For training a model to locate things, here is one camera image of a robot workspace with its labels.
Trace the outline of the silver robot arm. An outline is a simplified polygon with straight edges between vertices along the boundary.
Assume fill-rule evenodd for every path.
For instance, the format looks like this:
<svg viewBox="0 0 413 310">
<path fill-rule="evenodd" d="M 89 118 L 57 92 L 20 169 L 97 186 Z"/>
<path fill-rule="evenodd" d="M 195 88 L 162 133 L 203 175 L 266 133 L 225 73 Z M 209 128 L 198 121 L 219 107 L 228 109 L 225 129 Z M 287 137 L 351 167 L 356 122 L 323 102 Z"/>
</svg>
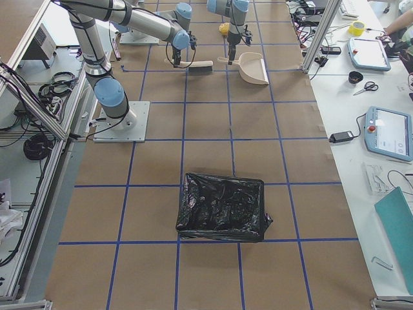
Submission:
<svg viewBox="0 0 413 310">
<path fill-rule="evenodd" d="M 235 60 L 236 47 L 240 42 L 250 46 L 252 40 L 251 31 L 245 23 L 248 13 L 249 1 L 247 0 L 208 0 L 207 10 L 211 13 L 230 19 L 227 35 L 228 64 Z"/>
<path fill-rule="evenodd" d="M 180 65 L 183 49 L 195 48 L 189 31 L 192 8 L 187 3 L 178 3 L 174 10 L 156 13 L 132 6 L 128 1 L 60 1 L 59 5 L 69 13 L 86 62 L 86 78 L 107 118 L 115 123 L 129 114 L 130 107 L 122 85 L 112 75 L 96 20 L 111 21 L 170 43 L 174 67 Z"/>
</svg>

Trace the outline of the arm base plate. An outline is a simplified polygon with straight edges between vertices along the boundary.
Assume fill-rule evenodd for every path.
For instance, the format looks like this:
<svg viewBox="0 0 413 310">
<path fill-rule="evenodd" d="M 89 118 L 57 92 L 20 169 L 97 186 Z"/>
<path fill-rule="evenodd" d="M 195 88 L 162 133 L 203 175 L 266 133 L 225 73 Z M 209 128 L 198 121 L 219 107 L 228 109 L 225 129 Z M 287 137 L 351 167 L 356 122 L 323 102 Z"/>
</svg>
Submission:
<svg viewBox="0 0 413 310">
<path fill-rule="evenodd" d="M 121 45 L 158 45 L 159 40 L 156 37 L 147 35 L 142 32 L 130 30 L 121 34 Z"/>
<path fill-rule="evenodd" d="M 149 110 L 149 101 L 130 101 L 128 114 L 117 124 L 120 119 L 107 118 L 106 113 L 101 109 L 99 117 L 104 120 L 97 122 L 97 133 L 94 134 L 93 141 L 97 143 L 144 142 Z"/>
</svg>

